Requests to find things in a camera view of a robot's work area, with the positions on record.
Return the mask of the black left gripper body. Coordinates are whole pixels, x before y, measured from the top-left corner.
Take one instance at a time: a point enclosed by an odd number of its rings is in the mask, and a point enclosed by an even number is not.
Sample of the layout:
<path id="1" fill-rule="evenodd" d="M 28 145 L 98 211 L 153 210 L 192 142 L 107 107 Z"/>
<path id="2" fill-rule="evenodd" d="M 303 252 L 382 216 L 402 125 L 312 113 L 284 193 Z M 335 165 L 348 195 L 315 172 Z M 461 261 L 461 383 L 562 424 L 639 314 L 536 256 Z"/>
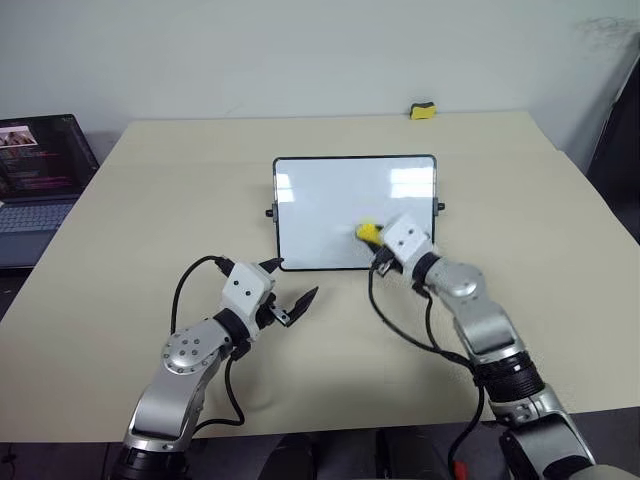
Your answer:
<path id="1" fill-rule="evenodd" d="M 289 327 L 292 324 L 292 318 L 284 308 L 276 304 L 276 295 L 269 293 L 256 311 L 256 324 L 260 330 L 264 330 L 274 322 Z"/>

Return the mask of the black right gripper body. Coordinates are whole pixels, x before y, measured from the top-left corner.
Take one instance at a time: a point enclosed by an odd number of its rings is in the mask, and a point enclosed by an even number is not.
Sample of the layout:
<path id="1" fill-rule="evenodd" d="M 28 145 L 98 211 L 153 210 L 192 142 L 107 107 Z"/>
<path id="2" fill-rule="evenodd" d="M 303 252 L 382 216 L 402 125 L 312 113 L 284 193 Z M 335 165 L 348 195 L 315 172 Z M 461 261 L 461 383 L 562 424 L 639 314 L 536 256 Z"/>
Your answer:
<path id="1" fill-rule="evenodd" d="M 393 252 L 383 243 L 381 235 L 382 231 L 378 231 L 376 229 L 376 225 L 374 228 L 377 234 L 377 243 L 382 246 L 382 249 L 378 253 L 374 253 L 373 266 L 375 271 L 377 273 L 388 273 L 389 271 L 400 273 L 401 264 L 398 262 Z"/>

